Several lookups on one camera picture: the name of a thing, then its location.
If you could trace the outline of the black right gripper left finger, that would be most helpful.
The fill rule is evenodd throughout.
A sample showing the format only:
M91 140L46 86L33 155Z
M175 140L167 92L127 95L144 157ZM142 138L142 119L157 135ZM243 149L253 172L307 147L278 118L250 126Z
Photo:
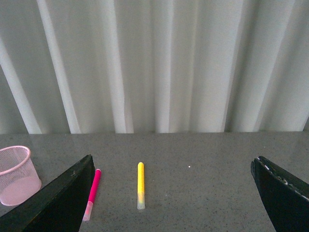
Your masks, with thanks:
M64 173L1 216L2 232L77 232L94 179L94 163L86 155Z

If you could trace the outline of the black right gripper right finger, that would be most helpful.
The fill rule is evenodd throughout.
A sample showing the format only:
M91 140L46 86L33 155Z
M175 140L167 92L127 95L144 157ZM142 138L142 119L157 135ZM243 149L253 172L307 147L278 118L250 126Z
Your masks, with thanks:
M277 232L309 230L309 185L263 156L251 162L251 174Z

